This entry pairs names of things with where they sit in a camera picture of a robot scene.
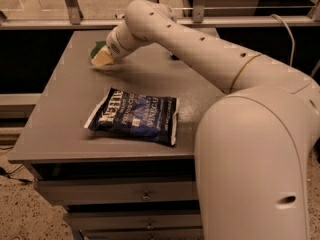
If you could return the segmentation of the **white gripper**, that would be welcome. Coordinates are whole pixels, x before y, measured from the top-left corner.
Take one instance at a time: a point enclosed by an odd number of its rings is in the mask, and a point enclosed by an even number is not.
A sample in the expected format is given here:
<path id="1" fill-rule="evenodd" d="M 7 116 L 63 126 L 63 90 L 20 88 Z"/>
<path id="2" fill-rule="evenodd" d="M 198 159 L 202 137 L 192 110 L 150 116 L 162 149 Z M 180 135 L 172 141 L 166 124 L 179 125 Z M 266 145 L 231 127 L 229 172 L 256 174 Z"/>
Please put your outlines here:
<path id="1" fill-rule="evenodd" d="M 147 42 L 134 36 L 122 22 L 115 27 L 106 38 L 106 46 L 95 49 L 92 52 L 91 63 L 96 67 L 112 64 L 130 55 L 140 47 L 146 46 Z"/>

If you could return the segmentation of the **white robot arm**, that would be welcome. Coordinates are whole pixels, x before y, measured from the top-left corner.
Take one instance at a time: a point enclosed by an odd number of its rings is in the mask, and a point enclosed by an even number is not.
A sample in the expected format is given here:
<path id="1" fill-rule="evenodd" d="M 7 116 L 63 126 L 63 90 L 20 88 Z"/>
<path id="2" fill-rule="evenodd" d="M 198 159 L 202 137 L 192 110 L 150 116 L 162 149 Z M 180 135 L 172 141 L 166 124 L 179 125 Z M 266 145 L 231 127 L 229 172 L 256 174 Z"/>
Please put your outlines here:
<path id="1" fill-rule="evenodd" d="M 131 2 L 107 37 L 109 62 L 158 43 L 224 92 L 202 116 L 194 158 L 205 240 L 310 240 L 307 160 L 320 136 L 320 89 L 266 55 Z"/>

